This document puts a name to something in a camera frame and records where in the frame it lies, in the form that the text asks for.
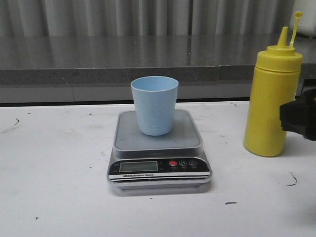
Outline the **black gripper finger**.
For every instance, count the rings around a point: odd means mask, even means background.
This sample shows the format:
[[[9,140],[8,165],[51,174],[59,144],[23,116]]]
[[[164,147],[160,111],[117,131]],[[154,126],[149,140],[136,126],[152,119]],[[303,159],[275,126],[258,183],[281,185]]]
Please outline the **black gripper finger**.
[[[316,140],[316,89],[305,91],[299,98],[279,108],[283,131],[301,134],[305,139]]]

